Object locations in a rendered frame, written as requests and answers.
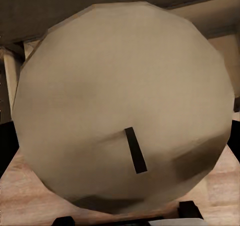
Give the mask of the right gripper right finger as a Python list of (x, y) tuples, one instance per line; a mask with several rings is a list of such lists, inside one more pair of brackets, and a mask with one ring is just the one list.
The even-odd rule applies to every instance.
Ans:
[(240, 121), (232, 121), (231, 135), (227, 144), (240, 162)]

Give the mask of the pillar candle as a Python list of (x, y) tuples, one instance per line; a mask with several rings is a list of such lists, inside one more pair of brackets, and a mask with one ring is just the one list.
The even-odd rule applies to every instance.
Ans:
[(119, 215), (157, 209), (207, 176), (234, 101), (222, 55), (188, 18), (100, 3), (48, 28), (21, 66), (12, 119), (47, 189)]

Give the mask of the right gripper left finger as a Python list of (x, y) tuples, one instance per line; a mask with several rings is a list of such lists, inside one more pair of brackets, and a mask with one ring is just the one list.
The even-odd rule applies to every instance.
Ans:
[(0, 125), (0, 178), (19, 149), (14, 122)]

